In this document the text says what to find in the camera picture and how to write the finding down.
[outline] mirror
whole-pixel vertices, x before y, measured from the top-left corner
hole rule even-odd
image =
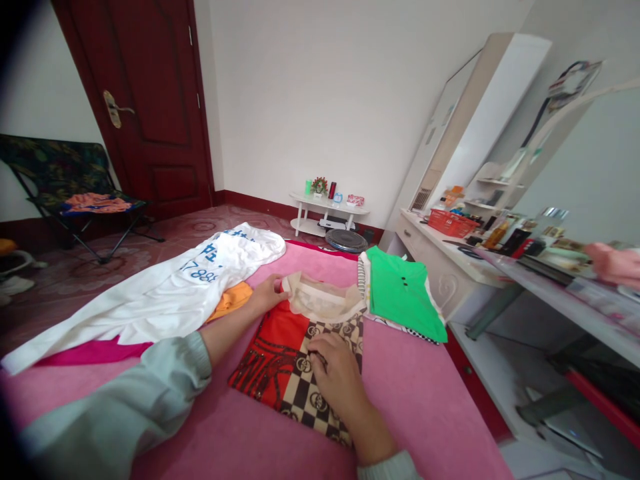
[[[610,90],[549,120],[516,173],[525,188],[504,204],[529,217],[569,210],[565,236],[581,243],[640,245],[640,88]]]

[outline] door handle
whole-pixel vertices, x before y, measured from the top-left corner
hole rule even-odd
[[[104,97],[105,103],[107,104],[109,117],[111,118],[111,123],[113,124],[114,127],[116,128],[122,127],[122,121],[120,120],[119,112],[128,111],[135,115],[135,110],[133,110],[132,108],[118,107],[118,105],[115,102],[115,98],[113,98],[113,95],[108,90],[105,90],[102,93],[102,96]]]

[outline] grey sleeve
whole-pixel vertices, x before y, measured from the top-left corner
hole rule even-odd
[[[38,418],[21,441],[44,478],[127,479],[136,455],[178,432],[210,380],[198,332],[162,340],[96,392]]]
[[[370,467],[358,467],[358,480],[421,480],[409,452],[402,450]]]

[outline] potted plant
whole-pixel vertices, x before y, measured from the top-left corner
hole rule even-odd
[[[317,177],[311,184],[311,191],[315,198],[321,199],[323,195],[327,194],[327,179],[324,177]]]

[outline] white wall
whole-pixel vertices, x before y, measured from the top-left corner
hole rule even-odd
[[[213,186],[216,191],[225,189],[225,172],[222,162],[222,143],[220,140],[220,118],[218,115],[218,90],[215,73],[215,55],[213,51],[213,22],[210,0],[193,0],[195,23],[200,50],[200,68],[202,70],[203,96],[207,110],[209,128],[209,146],[213,166]]]
[[[531,0],[213,0],[224,186],[325,176],[383,227],[444,84]]]
[[[576,60],[605,64],[589,91],[640,75],[640,2],[536,0],[521,33],[553,42],[547,60],[487,161],[509,161],[527,136],[547,88]],[[544,116],[541,127],[548,119]]]
[[[4,74],[0,133],[104,145],[50,2],[41,2],[34,12]],[[0,222],[39,217],[25,198],[9,167],[0,162]]]

